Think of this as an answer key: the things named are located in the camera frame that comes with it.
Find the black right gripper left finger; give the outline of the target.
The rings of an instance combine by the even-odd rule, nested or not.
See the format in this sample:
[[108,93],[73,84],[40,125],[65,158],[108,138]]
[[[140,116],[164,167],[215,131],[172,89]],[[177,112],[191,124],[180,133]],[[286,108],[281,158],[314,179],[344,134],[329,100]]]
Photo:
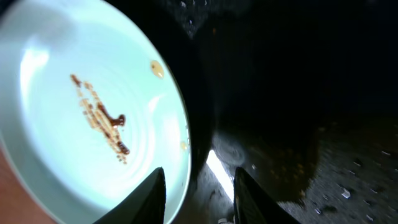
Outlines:
[[94,224],[163,224],[165,203],[165,175],[163,168],[158,167]]

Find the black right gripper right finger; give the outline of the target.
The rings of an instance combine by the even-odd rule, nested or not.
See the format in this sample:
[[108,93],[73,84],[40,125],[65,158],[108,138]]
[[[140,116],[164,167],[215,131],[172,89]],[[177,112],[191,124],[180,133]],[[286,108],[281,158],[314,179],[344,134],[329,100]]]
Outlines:
[[235,223],[299,224],[242,167],[236,168],[233,185]]

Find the mint green plate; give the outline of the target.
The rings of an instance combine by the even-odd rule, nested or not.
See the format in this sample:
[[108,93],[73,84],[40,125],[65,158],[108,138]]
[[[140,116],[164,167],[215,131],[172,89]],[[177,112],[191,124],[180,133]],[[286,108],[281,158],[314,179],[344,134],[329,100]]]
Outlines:
[[93,223],[156,168],[164,222],[186,196],[190,134],[174,76],[105,1],[16,1],[1,16],[1,146],[58,223]]

